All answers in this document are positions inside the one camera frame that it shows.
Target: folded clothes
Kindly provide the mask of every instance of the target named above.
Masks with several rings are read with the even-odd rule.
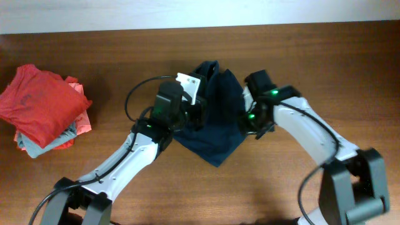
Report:
[[[76,125],[75,122],[73,122],[66,130],[62,132],[60,136],[58,136],[53,142],[51,142],[49,145],[47,145],[44,148],[41,148],[38,146],[35,142],[31,141],[27,136],[25,136],[22,133],[18,133],[17,136],[17,144],[18,147],[21,149],[26,149],[26,152],[31,156],[32,158],[36,158],[39,155],[50,151],[54,149],[57,146],[60,146],[69,140],[72,140],[76,138]]]
[[[72,83],[69,83],[69,85],[75,89],[75,91],[79,92],[80,94],[83,93],[83,85],[76,83],[78,80],[74,77],[67,77],[66,81],[71,81]],[[75,125],[76,125],[76,134],[81,135],[83,133],[89,132],[92,130],[92,127],[90,125],[88,113],[86,110],[80,114],[76,119],[75,119]],[[17,141],[17,137],[19,135],[19,131],[16,131],[15,136],[14,136],[14,141]],[[74,144],[74,139],[71,139],[64,144],[55,147],[54,149],[67,149],[71,147]]]
[[[188,124],[174,139],[218,167],[246,138],[235,120],[244,111],[243,89],[230,70],[219,72],[217,61],[203,62],[193,72],[207,79],[206,120],[198,130]]]
[[[91,105],[60,75],[28,64],[0,95],[0,118],[15,125],[21,134],[41,148],[57,139]]]

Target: pile of clothes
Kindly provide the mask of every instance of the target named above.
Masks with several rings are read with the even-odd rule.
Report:
[[[90,131],[86,109],[91,104],[78,79],[63,80],[28,64],[18,67],[0,95],[0,118],[16,127],[17,146],[36,158],[52,149],[66,149]]]

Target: wooden tabletop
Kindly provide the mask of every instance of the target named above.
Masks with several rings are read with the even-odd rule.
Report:
[[[391,212],[370,224],[400,221],[400,22],[67,32],[0,36],[0,90],[20,65],[74,76],[93,105],[93,130],[66,150],[31,159],[16,149],[14,127],[0,122],[0,224],[27,224],[62,177],[93,170],[133,125],[126,94],[143,79],[189,73],[218,60],[243,84],[267,69],[277,85],[292,84],[338,133],[361,149],[376,148],[387,169]],[[131,114],[152,105],[155,81],[134,93]],[[121,224],[240,224],[301,215],[296,194],[314,167],[283,129],[248,137],[216,168],[173,141],[123,190],[112,207]],[[321,176],[307,185],[307,211],[318,205]]]

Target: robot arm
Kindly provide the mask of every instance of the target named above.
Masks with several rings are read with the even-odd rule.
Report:
[[[69,208],[86,209],[86,215],[78,222],[79,225],[110,224],[113,201],[140,170],[151,164],[168,147],[173,132],[188,122],[195,126],[203,123],[205,102],[201,93],[198,93],[202,92],[199,90],[202,77],[179,73],[176,80],[179,83],[164,82],[160,85],[150,117],[144,118],[143,113],[124,144],[114,154],[77,182],[65,177],[57,182],[55,190],[65,191],[51,198],[42,217],[42,225],[75,225],[68,220]],[[84,185],[69,188],[77,183]]]
[[[276,124],[324,169],[319,208],[308,215],[313,224],[364,224],[389,211],[384,161],[375,149],[359,150],[323,121],[293,87],[276,88],[265,71],[245,81],[247,114],[239,120],[241,130],[256,133],[258,139]],[[333,156],[335,160],[327,162]],[[351,176],[359,181],[352,183]],[[310,225],[305,217],[297,223]]]

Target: black cable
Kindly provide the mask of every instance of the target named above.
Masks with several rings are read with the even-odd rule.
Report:
[[[125,114],[131,121],[135,122],[135,120],[128,113],[128,101],[129,101],[129,98],[131,97],[132,93],[144,83],[147,83],[147,82],[153,81],[153,80],[157,80],[157,79],[166,79],[166,78],[177,78],[177,76],[156,76],[156,77],[152,77],[152,78],[149,78],[147,80],[144,80],[144,81],[140,82],[139,84],[137,84],[136,86],[134,86],[130,90],[130,92],[127,94],[126,100],[125,100]]]
[[[144,116],[145,116],[150,110],[152,110],[152,109],[153,109],[152,106],[146,108],[146,109],[141,113],[141,115],[140,115],[140,117],[139,117],[139,121],[142,120],[142,119],[144,119]],[[39,205],[37,205],[35,211],[33,212],[32,216],[31,216],[31,219],[29,220],[29,225],[33,225],[33,222],[34,222],[36,216],[38,215],[40,209],[45,205],[46,202],[48,202],[48,201],[49,201],[51,198],[53,198],[56,194],[58,194],[58,193],[60,193],[60,192],[63,192],[63,191],[75,189],[75,188],[78,188],[78,187],[81,187],[81,186],[85,186],[85,185],[88,185],[88,184],[92,184],[92,183],[95,183],[95,182],[100,182],[100,180],[101,180],[102,178],[106,177],[106,176],[107,176],[111,171],[113,171],[113,170],[126,158],[126,156],[131,152],[131,149],[132,149],[134,143],[136,142],[136,136],[137,136],[136,134],[137,134],[137,133],[138,133],[138,125],[135,124],[135,125],[134,125],[134,137],[133,137],[132,143],[131,143],[131,144],[129,145],[129,147],[126,149],[125,154],[124,154],[121,158],[119,158],[118,161],[117,161],[114,165],[112,165],[112,167],[110,167],[105,173],[103,173],[103,174],[100,175],[100,176],[98,176],[98,175],[96,174],[96,178],[94,178],[94,179],[92,179],[92,180],[83,181],[83,182],[77,182],[76,184],[72,184],[72,185],[67,186],[67,187],[62,187],[62,188],[60,188],[60,189],[55,189],[55,190],[53,190],[52,192],[50,192],[50,194],[48,194],[48,195],[39,203]]]
[[[315,225],[310,218],[308,217],[306,211],[304,210],[303,207],[303,202],[301,201],[301,193],[303,192],[304,187],[306,186],[307,182],[319,171],[319,169],[321,169],[324,165],[331,163],[333,160],[335,160],[336,158],[336,154],[339,152],[339,147],[340,147],[340,142],[337,139],[337,137],[334,135],[334,133],[327,127],[325,126],[325,124],[323,124],[320,120],[318,120],[317,118],[315,118],[313,115],[309,114],[308,112],[302,110],[302,109],[298,109],[294,106],[291,106],[289,104],[286,104],[284,102],[280,102],[279,104],[286,106],[287,108],[293,109],[305,116],[307,116],[308,118],[312,119],[314,122],[316,122],[318,125],[320,125],[326,132],[328,132],[328,134],[333,138],[333,140],[335,141],[335,152],[332,154],[331,157],[329,157],[327,160],[325,160],[321,165],[317,166],[315,169],[313,169],[301,182],[299,191],[297,192],[297,202],[299,204],[299,208],[300,211],[302,213],[302,215],[304,216],[304,218],[306,219],[306,221],[310,224],[310,225]]]

